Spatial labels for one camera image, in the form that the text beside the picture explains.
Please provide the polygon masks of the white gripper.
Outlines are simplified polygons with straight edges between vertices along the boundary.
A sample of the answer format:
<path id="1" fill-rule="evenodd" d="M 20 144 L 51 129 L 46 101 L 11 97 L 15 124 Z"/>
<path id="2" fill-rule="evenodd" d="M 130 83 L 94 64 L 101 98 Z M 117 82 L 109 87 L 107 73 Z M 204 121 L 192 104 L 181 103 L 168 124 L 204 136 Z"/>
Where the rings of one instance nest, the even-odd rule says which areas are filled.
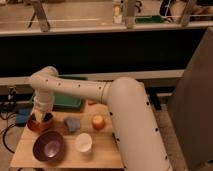
<path id="1" fill-rule="evenodd" d="M 53 101 L 53 98 L 34 98 L 33 113 L 38 122 L 43 122 L 46 114 L 52 112 Z"/>

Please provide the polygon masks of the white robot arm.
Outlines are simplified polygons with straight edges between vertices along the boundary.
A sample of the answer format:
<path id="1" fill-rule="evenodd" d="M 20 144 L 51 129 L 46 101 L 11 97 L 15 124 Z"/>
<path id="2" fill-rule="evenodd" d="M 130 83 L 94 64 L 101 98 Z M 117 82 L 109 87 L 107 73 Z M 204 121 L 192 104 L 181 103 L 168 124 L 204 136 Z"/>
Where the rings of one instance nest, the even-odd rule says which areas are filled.
<path id="1" fill-rule="evenodd" d="M 34 109 L 48 113 L 56 92 L 108 106 L 125 171 L 173 171 L 144 85 L 130 77 L 112 82 L 69 80 L 47 66 L 29 77 Z"/>

